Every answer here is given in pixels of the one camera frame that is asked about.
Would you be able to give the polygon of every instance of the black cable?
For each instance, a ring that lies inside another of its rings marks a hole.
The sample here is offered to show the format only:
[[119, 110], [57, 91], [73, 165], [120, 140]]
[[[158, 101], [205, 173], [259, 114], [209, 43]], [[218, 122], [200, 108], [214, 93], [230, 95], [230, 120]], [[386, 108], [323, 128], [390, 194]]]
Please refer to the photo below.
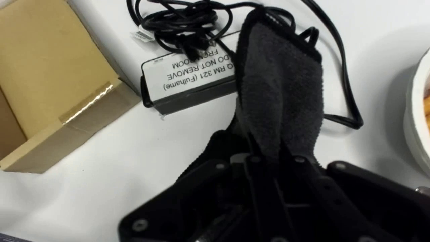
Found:
[[[155, 42], [162, 48], [170, 52], [185, 54], [189, 60], [197, 60], [200, 58], [198, 51], [206, 50], [213, 42], [218, 44], [233, 59], [233, 51], [230, 51], [220, 40], [220, 38], [228, 31], [232, 24], [232, 9], [240, 7], [263, 8], [260, 4], [252, 1], [221, 4], [210, 0], [200, 0], [194, 3], [179, 0], [147, 0], [163, 5], [166, 9], [142, 17], [138, 8], [140, 0], [135, 0], [134, 7], [132, 0], [126, 1], [128, 13], [135, 26], [142, 26], [144, 30], [153, 31]], [[329, 30], [338, 47], [339, 58], [342, 62], [341, 85], [351, 117], [341, 117], [334, 114], [323, 114], [323, 117], [329, 121], [342, 124], [351, 129], [358, 129], [364, 122], [350, 89], [345, 48], [341, 36], [337, 32], [334, 24], [319, 8], [319, 5], [316, 5], [316, 3], [314, 3], [312, 0], [302, 1], [318, 16], [318, 19]], [[268, 11], [271, 13], [271, 17], [273, 17], [280, 26], [295, 31], [294, 17], [287, 11], [273, 7], [264, 7], [264, 9]], [[225, 11], [228, 19], [225, 26], [220, 28], [217, 34], [213, 34], [214, 23], [217, 20], [216, 11]]]
[[302, 0], [302, 1], [318, 16], [318, 19], [323, 23], [323, 26], [331, 34], [337, 44], [339, 58], [341, 58], [341, 85], [342, 85], [346, 106], [351, 116], [351, 118], [349, 118], [349, 117], [341, 117], [334, 114], [323, 114], [323, 117], [333, 122], [338, 122], [353, 129], [359, 129], [364, 125], [364, 121], [350, 89], [345, 47], [341, 40], [341, 36], [337, 32], [337, 28], [334, 27], [333, 21], [325, 15], [325, 12], [321, 9], [321, 7], [316, 3], [314, 3], [312, 0]]

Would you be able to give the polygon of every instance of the white bowl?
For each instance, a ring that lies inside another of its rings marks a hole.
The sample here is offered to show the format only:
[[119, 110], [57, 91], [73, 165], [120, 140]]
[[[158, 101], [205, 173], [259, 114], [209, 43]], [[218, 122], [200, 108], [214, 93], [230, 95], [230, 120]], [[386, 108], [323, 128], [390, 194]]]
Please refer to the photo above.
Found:
[[430, 90], [430, 51], [420, 59], [407, 90], [402, 120], [405, 142], [419, 167], [430, 176], [430, 130], [423, 103], [425, 90]]

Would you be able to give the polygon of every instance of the cardboard box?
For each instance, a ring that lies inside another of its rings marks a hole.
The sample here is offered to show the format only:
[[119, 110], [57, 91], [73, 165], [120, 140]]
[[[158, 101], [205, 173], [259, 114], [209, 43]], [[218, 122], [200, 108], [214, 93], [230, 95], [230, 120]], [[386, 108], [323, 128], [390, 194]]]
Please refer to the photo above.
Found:
[[0, 89], [0, 159], [25, 142], [25, 136]]
[[0, 87], [26, 137], [3, 171], [46, 171], [139, 101], [65, 0], [14, 0], [0, 35]]

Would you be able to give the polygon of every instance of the white label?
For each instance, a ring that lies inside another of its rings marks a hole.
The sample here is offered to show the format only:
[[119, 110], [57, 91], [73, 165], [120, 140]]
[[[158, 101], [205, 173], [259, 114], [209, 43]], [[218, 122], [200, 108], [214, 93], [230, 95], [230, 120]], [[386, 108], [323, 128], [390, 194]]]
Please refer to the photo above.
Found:
[[[237, 34], [221, 39], [235, 50]], [[229, 55], [217, 44], [201, 54], [197, 62], [171, 54], [143, 63], [143, 75], [151, 101], [162, 99], [233, 75]]]

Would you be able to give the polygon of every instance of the white table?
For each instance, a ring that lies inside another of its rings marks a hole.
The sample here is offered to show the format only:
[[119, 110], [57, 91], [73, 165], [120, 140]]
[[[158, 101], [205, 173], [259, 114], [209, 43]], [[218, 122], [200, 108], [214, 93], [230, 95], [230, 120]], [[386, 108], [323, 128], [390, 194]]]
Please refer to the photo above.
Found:
[[[124, 0], [71, 3], [132, 83], [139, 63], [163, 52], [130, 38]], [[325, 28], [298, 0], [263, 3], [322, 31], [325, 110], [343, 114], [337, 59]], [[346, 160], [407, 187], [430, 187], [401, 129], [405, 85], [430, 47], [430, 1], [323, 0], [321, 5], [343, 36], [365, 126], [354, 132], [323, 122], [315, 147], [319, 163]], [[245, 13], [239, 12], [235, 28]], [[174, 181], [209, 136], [226, 126], [233, 103], [232, 94], [163, 118], [138, 105], [44, 175], [0, 173], [0, 233], [40, 242], [118, 241], [118, 222]]]

